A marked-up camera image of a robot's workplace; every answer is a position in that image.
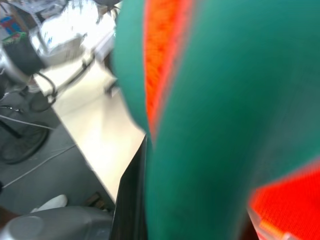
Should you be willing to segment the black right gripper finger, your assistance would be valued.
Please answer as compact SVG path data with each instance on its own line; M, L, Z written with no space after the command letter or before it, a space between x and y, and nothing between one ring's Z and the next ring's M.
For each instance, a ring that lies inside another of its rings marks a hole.
M113 240L147 240L145 175L148 138L145 136L124 171L118 188L113 215Z

